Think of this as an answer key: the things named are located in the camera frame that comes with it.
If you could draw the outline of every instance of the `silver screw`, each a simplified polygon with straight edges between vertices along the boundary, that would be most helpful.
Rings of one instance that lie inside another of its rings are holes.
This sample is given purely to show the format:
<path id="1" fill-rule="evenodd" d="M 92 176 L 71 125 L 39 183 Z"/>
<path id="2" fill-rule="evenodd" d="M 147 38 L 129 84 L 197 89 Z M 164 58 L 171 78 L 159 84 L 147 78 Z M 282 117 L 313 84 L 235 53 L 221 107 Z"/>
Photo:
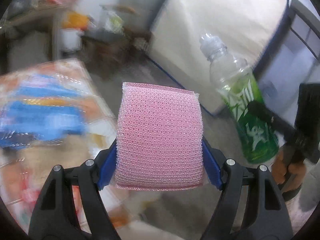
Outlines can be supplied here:
<path id="1" fill-rule="evenodd" d="M 236 162 L 233 159 L 227 159 L 227 164 L 233 166 L 236 164 Z"/>
<path id="2" fill-rule="evenodd" d="M 268 170 L 268 168 L 267 168 L 266 165 L 260 165 L 259 168 L 260 168 L 260 170 L 262 170 L 262 171 L 267 171 L 267 170 Z"/>
<path id="3" fill-rule="evenodd" d="M 53 167 L 54 171 L 60 171 L 61 170 L 61 165 L 56 165 Z"/>
<path id="4" fill-rule="evenodd" d="M 85 161 L 85 165 L 87 166 L 92 166 L 94 164 L 94 160 L 93 159 L 89 159 Z"/>

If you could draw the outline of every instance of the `transparent bottle cap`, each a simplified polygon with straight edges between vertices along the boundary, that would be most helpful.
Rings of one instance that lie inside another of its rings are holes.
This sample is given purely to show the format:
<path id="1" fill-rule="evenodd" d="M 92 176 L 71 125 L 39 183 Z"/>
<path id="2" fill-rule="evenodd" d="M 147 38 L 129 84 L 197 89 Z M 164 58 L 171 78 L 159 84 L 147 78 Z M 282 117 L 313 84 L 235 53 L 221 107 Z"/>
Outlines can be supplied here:
<path id="1" fill-rule="evenodd" d="M 208 60 L 212 55 L 226 48 L 227 47 L 218 36 L 212 36 L 211 34 L 206 33 L 200 38 L 201 52 Z"/>

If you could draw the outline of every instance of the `green bottle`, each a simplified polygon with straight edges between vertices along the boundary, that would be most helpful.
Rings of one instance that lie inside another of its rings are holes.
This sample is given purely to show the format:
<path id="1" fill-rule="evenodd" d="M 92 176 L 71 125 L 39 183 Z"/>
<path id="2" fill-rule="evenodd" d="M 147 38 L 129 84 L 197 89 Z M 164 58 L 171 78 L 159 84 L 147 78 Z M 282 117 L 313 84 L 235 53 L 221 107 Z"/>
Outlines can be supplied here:
<path id="1" fill-rule="evenodd" d="M 278 152 L 278 138 L 272 128 L 248 113 L 247 105 L 256 100 L 263 103 L 257 82 L 244 58 L 234 57 L 217 36 L 206 34 L 200 39 L 200 49 L 210 65 L 210 82 L 221 94 L 232 112 L 249 163 L 263 163 Z"/>

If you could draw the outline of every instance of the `bottle label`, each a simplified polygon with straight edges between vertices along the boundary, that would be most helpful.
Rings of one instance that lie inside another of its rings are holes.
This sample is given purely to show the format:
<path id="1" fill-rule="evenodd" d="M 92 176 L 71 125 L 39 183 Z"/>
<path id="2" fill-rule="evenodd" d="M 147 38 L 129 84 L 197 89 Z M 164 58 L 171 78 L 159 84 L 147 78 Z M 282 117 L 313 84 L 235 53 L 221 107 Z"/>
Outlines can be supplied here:
<path id="1" fill-rule="evenodd" d="M 248 112 L 249 102 L 263 103 L 259 87 L 252 74 L 219 91 L 237 121 L 237 130 L 244 156 L 250 163 L 262 163 L 278 152 L 278 138 L 267 123 Z"/>

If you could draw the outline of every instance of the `pink sponge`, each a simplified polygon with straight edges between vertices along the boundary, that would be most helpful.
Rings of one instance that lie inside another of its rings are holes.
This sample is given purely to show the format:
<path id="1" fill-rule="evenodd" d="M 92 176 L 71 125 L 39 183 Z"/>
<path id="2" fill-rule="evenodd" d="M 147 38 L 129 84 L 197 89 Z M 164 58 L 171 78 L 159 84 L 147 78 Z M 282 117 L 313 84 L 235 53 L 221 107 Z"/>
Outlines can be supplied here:
<path id="1" fill-rule="evenodd" d="M 194 92 L 123 83 L 118 117 L 116 185 L 180 190 L 202 185 L 203 124 Z"/>

